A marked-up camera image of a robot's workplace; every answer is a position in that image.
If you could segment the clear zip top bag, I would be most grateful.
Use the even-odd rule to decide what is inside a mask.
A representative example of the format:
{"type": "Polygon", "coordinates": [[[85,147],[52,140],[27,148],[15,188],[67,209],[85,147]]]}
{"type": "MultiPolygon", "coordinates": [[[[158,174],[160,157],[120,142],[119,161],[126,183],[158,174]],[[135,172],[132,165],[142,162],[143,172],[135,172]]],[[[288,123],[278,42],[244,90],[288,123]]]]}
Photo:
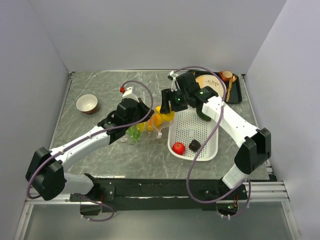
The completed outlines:
{"type": "Polygon", "coordinates": [[[169,113],[161,113],[159,104],[156,104],[153,110],[154,113],[149,120],[131,126],[120,141],[133,145],[139,142],[160,139],[163,136],[163,130],[172,125],[175,112],[169,106],[169,113]]]}

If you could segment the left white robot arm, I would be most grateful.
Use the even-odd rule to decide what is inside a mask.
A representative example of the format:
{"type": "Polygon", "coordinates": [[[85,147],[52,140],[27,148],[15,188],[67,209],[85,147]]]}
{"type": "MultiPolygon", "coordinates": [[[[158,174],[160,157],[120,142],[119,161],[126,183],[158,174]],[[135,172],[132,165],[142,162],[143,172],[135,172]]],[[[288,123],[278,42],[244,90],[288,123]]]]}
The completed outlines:
{"type": "Polygon", "coordinates": [[[67,170],[90,153],[119,140],[127,129],[148,121],[153,114],[152,107],[141,99],[124,98],[116,110],[84,135],[50,150],[37,149],[25,176],[28,186],[45,201],[61,193],[81,194],[88,201],[95,200],[100,193],[95,178],[87,173],[69,174],[67,170]]]}

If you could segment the yellow green starfruit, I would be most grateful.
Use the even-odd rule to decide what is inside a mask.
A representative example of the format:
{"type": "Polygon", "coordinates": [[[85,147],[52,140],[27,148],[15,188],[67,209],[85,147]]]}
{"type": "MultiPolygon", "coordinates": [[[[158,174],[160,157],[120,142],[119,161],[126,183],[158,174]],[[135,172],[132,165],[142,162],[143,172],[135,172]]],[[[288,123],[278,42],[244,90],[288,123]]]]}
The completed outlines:
{"type": "Polygon", "coordinates": [[[143,132],[145,130],[145,127],[146,127],[146,122],[141,122],[141,123],[138,123],[136,125],[136,128],[140,131],[140,132],[143,132]]]}

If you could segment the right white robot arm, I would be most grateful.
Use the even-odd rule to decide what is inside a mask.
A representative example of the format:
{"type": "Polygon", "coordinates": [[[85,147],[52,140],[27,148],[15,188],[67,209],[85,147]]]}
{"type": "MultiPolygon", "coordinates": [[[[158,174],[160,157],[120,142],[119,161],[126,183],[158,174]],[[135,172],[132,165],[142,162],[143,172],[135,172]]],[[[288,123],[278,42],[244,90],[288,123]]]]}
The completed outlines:
{"type": "Polygon", "coordinates": [[[234,165],[223,176],[223,184],[218,188],[222,198],[232,198],[237,192],[236,188],[271,157],[270,131],[247,122],[224,102],[223,96],[219,96],[209,86],[201,88],[191,72],[178,75],[173,70],[168,78],[177,86],[161,92],[160,114],[167,116],[172,112],[194,108],[216,122],[211,136],[222,127],[237,144],[239,150],[234,158],[234,165]]]}

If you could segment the green grapes bunch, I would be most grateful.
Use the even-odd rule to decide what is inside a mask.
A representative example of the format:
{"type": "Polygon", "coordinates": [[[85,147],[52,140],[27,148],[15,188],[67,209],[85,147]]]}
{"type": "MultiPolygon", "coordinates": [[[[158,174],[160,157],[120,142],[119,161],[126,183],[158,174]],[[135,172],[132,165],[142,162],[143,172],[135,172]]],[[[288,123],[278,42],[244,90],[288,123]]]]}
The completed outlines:
{"type": "Polygon", "coordinates": [[[126,131],[126,136],[132,144],[136,144],[140,139],[141,133],[142,132],[136,126],[131,126],[126,131]]]}

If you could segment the orange yellow mango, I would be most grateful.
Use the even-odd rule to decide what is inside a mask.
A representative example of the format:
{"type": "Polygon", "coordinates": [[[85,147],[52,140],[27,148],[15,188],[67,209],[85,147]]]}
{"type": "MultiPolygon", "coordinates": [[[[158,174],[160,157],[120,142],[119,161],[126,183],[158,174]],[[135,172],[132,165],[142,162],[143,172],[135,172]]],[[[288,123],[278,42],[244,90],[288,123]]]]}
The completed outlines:
{"type": "Polygon", "coordinates": [[[157,113],[154,113],[153,116],[147,121],[147,130],[149,132],[152,132],[157,129],[162,123],[162,118],[157,113]]]}

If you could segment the yellow pear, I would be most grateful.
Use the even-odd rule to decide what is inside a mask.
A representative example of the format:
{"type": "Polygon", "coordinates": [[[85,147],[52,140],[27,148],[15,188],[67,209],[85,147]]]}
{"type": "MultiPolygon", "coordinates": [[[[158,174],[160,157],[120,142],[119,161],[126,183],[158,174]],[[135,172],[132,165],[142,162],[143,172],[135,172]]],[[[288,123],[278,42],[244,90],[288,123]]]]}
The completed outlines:
{"type": "Polygon", "coordinates": [[[156,110],[156,113],[161,117],[161,119],[165,122],[170,122],[174,119],[175,117],[175,112],[174,111],[171,111],[170,113],[161,113],[160,110],[161,110],[161,107],[160,106],[157,106],[155,108],[156,110]]]}

